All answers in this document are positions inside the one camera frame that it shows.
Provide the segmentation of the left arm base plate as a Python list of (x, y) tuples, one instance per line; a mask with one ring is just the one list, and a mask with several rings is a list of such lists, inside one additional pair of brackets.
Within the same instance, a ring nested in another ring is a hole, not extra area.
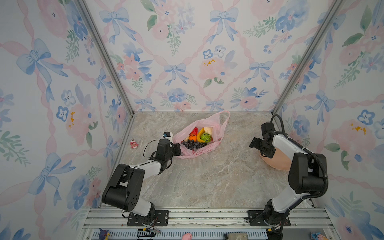
[(127, 220), (129, 227), (166, 227), (169, 222), (168, 210), (154, 210), (149, 212), (146, 217), (130, 213)]

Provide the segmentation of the pink plastic bag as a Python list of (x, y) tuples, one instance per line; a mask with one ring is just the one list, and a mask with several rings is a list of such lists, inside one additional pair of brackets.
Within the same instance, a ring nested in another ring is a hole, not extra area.
[(230, 112), (222, 111), (197, 120), (173, 136), (181, 145), (180, 159), (192, 159), (215, 150), (224, 138)]

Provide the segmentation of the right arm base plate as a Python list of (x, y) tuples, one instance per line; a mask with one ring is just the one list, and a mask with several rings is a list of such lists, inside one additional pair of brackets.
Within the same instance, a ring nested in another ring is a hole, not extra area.
[(264, 210), (249, 210), (247, 214), (246, 223), (251, 227), (274, 227), (279, 226), (282, 222), (284, 222), (284, 226), (291, 226), (288, 216), (283, 219), (284, 214), (275, 212), (267, 214)]

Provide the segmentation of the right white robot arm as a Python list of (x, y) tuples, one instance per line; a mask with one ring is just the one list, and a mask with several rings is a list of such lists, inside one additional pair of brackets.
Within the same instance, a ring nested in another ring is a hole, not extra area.
[(277, 150), (291, 159), (288, 174), (289, 186), (277, 197), (270, 199), (264, 211), (251, 223), (264, 223), (268, 226), (282, 226), (291, 210), (306, 199), (323, 196), (329, 187), (327, 159), (323, 154), (315, 154), (284, 132), (275, 130), (273, 123), (261, 125), (263, 137), (254, 138), (250, 148), (260, 151), (263, 157), (272, 159)]

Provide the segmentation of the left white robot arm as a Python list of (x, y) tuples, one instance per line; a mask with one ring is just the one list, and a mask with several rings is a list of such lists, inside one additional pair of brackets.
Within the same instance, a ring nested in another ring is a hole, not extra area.
[(168, 169), (173, 157), (182, 154), (179, 143), (168, 139), (157, 140), (157, 150), (145, 163), (129, 166), (119, 164), (102, 194), (102, 203), (129, 212), (130, 217), (144, 226), (155, 222), (155, 205), (140, 197), (144, 180), (157, 176)]

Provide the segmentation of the peach scalloped plastic bowl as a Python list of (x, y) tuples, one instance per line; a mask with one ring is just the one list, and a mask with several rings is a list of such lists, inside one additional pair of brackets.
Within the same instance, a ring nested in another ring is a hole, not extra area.
[(276, 148), (273, 158), (264, 157), (260, 154), (262, 160), (270, 167), (281, 170), (289, 171), (292, 160), (288, 158), (280, 149)]

